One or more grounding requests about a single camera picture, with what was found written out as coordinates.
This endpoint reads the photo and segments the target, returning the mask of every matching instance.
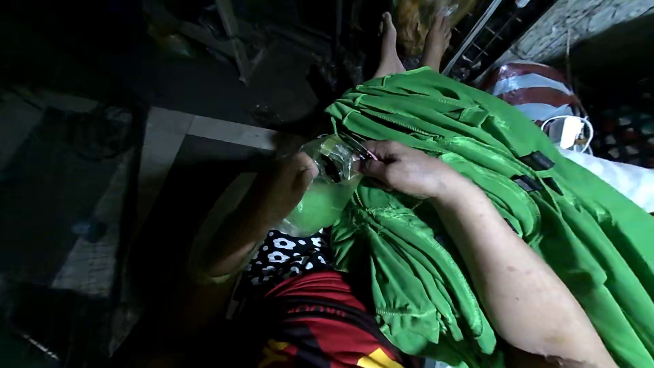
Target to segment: hand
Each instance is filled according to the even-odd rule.
[[[268,231],[300,203],[318,166],[300,152],[280,161],[271,173],[259,175],[249,192],[250,216],[256,229]]]
[[[361,161],[358,171],[417,198],[434,198],[466,179],[438,158],[395,141],[363,143],[379,160]]]

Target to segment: bare foot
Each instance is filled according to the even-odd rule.
[[[447,17],[443,12],[438,12],[424,42],[421,64],[431,67],[435,71],[440,71],[441,59],[445,50],[447,50],[451,37],[452,30]]]
[[[395,44],[398,38],[398,32],[395,30],[393,20],[389,12],[382,14],[382,22],[379,27],[383,29],[381,39],[381,57],[379,67],[373,78],[384,77],[389,74],[402,73],[406,69],[398,57],[398,51]]]

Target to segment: metal grate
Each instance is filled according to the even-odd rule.
[[[555,1],[531,0],[523,8],[514,0],[481,3],[453,30],[453,47],[445,54],[448,63],[443,74],[470,83],[503,55]]]

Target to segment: green garment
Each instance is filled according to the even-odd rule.
[[[336,131],[402,142],[471,179],[570,288],[618,365],[654,367],[654,219],[561,156],[518,110],[424,67],[359,85],[326,112]],[[534,151],[555,166],[535,171],[517,159]],[[515,175],[543,189],[526,192]],[[446,238],[428,204],[364,181],[333,227],[334,266],[370,276],[381,331],[405,353],[501,367],[494,331]]]

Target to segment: plastic bag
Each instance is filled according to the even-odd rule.
[[[298,238],[332,226],[352,198],[362,175],[354,170],[360,159],[352,145],[331,135],[302,146],[318,166],[318,175],[295,209],[275,228]]]

